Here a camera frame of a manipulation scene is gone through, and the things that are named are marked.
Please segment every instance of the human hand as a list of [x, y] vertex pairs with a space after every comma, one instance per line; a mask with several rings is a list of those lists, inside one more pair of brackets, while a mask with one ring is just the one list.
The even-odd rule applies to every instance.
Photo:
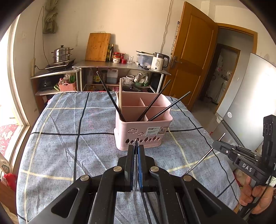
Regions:
[[[253, 201], [253, 197], [260, 197], [265, 190], [266, 186], [256, 186], [254, 189], [249, 185], [251, 182], [251, 177], [246, 178], [246, 184], [241, 189], [241, 195], [239, 198], [239, 203], [243, 206], [246, 206], [248, 203]], [[259, 214], [266, 210], [270, 205], [273, 197], [273, 187], [268, 187], [264, 195], [262, 196], [259, 203], [256, 205], [255, 208], [252, 210], [252, 214]]]

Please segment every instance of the pink basket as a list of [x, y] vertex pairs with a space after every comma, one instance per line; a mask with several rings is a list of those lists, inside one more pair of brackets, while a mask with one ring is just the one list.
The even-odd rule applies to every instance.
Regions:
[[[143, 144], [145, 148], [161, 145], [161, 140], [173, 120], [170, 109], [155, 120], [148, 120], [171, 104], [164, 95], [161, 94], [145, 117], [136, 122], [156, 95], [155, 93], [146, 92], [122, 92], [122, 114], [127, 122], [123, 122], [118, 112], [116, 112], [114, 135], [116, 147], [119, 150], [128, 150], [128, 146], [135, 139]], [[117, 93], [117, 105], [119, 105], [118, 98], [119, 93]]]
[[77, 91], [77, 82], [59, 84], [61, 92]]

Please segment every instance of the refrigerator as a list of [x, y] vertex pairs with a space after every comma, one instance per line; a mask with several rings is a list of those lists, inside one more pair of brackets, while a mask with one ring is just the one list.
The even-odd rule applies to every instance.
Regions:
[[255, 151], [263, 141], [263, 118], [276, 115], [276, 67], [250, 54], [240, 88], [222, 121], [212, 133], [218, 140]]

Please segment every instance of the cutting board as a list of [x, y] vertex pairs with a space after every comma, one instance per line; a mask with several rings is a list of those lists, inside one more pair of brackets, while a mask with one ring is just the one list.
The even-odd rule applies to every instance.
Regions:
[[111, 33], [90, 33], [86, 48], [86, 61], [105, 62]]

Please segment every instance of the white electric kettle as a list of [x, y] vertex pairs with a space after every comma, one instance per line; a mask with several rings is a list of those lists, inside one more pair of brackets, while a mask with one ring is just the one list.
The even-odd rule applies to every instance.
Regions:
[[[164, 66], [164, 59], [167, 59], [167, 63]], [[155, 70], [155, 71], [162, 71], [163, 68], [168, 67], [169, 65], [169, 61], [170, 61], [170, 57], [168, 55], [165, 54], [160, 54], [160, 53], [154, 53], [153, 54], [153, 59], [152, 59], [152, 66], [151, 69]]]

